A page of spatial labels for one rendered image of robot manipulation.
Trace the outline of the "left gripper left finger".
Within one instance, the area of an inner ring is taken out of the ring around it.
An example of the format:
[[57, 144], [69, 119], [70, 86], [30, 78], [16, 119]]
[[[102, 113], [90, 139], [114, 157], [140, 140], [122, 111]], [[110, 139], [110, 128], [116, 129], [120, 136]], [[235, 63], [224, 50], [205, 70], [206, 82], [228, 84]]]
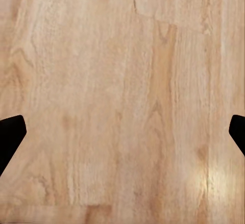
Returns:
[[0, 120], [0, 176], [27, 133], [22, 115]]

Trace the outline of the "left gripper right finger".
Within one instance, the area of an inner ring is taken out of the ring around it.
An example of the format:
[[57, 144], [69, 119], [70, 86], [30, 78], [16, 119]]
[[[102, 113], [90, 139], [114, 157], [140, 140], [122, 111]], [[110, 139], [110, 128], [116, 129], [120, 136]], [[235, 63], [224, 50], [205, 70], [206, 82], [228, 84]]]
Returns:
[[245, 117], [233, 115], [229, 133], [245, 156]]

